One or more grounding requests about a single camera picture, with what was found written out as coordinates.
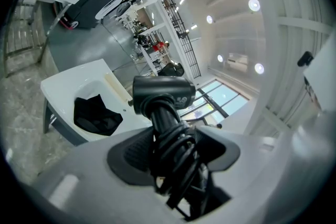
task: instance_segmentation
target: light fixture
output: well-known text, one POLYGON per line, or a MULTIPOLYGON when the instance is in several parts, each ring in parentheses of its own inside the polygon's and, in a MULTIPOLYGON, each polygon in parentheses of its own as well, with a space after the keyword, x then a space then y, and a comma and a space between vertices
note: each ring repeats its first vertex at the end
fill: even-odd
POLYGON ((256 70, 256 72, 258 74, 262 74, 264 73, 265 69, 264 69, 264 66, 260 63, 257 63, 255 66, 254 66, 254 69, 256 70))
POLYGON ((210 15, 208 15, 208 16, 206 17, 206 21, 207 21, 209 24, 212 24, 212 23, 213 23, 213 19, 212 19, 212 17, 211 17, 210 15))
POLYGON ((257 12, 258 10, 260 10, 260 3, 258 0, 249 0, 248 6, 254 12, 257 12))

